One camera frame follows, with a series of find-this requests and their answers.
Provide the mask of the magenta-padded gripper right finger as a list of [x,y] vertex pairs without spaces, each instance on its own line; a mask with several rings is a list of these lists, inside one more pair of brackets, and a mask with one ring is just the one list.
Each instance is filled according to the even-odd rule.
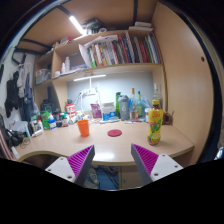
[[135,160],[143,185],[150,184],[182,169],[167,154],[156,154],[142,146],[132,144],[131,155]]

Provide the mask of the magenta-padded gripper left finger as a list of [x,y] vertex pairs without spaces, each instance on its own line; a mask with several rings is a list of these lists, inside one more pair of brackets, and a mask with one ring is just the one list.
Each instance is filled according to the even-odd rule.
[[95,148],[90,145],[69,157],[59,157],[46,171],[83,186],[94,156]]

